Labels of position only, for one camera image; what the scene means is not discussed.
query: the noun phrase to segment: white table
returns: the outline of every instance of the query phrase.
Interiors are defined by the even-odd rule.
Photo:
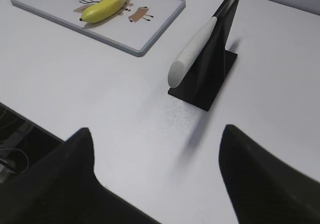
[[[226,124],[320,181],[320,16],[240,0],[227,43],[239,57],[207,113],[169,96],[167,74],[222,1],[186,0],[134,57],[0,0],[0,102],[62,140],[89,127],[99,181],[158,221],[236,224]]]

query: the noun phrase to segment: knife handle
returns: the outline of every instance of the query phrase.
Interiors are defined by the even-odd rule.
[[[208,42],[215,29],[216,23],[217,17],[211,17],[210,20],[196,32],[176,57],[168,74],[168,84],[171,88],[176,88],[182,82],[185,75]]]

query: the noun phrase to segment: knife stand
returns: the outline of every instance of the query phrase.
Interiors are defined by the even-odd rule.
[[[169,95],[205,111],[209,111],[238,56],[227,51],[225,46],[239,0],[235,0],[227,13],[221,16],[220,12],[227,2],[224,0],[215,12],[215,28],[194,64],[180,85],[168,91]]]

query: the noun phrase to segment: cutting board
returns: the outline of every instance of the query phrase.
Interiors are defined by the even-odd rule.
[[[80,21],[86,5],[101,0],[11,0],[14,6],[44,17],[88,37],[141,57],[186,6],[185,0],[128,0],[110,18]]]

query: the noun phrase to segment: banana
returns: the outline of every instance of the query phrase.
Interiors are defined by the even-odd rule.
[[[127,0],[102,0],[85,9],[80,21],[87,23],[100,22],[119,11],[125,5],[126,1]]]

